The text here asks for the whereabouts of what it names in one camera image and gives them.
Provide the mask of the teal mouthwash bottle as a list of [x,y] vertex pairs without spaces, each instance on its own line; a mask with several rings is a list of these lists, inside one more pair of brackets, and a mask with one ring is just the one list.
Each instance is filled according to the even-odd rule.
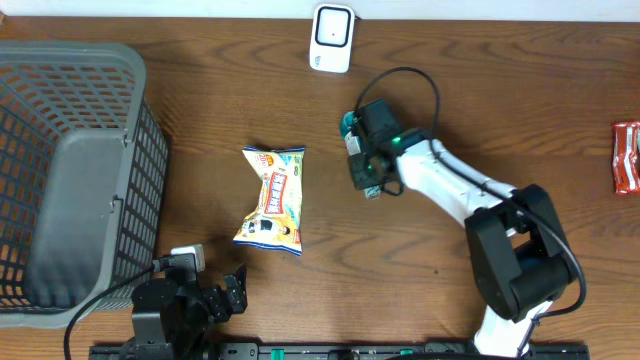
[[[344,114],[340,122],[340,134],[345,142],[348,156],[359,154],[361,152],[359,137],[351,131],[354,124],[354,113],[352,111]],[[363,190],[366,199],[377,199],[381,195],[379,185],[367,187]]]

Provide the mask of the yellow noodle snack bag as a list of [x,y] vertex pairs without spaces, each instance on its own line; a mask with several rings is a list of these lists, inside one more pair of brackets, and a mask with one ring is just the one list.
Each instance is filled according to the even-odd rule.
[[300,256],[304,147],[242,150],[261,180],[258,204],[233,238],[235,245],[283,251]]

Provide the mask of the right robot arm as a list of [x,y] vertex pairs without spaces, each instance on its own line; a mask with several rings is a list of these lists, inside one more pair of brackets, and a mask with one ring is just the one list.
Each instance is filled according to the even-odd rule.
[[487,307],[472,344],[478,354],[522,358],[544,318],[577,310],[584,272],[548,193],[498,182],[418,129],[341,133],[356,188],[397,181],[433,201],[465,230],[476,287]]

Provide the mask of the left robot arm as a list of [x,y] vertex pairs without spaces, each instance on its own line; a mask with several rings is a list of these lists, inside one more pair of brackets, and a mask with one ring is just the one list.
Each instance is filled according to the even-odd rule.
[[118,358],[217,359],[218,346],[208,339],[214,325],[225,323],[248,307],[247,266],[223,277],[225,286],[202,288],[192,265],[165,270],[132,293],[134,337],[121,346]]

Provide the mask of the red chocolate bar wrapper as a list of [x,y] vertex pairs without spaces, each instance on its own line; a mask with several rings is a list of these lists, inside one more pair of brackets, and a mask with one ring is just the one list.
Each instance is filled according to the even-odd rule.
[[612,125],[612,172],[617,195],[639,193],[639,122]]

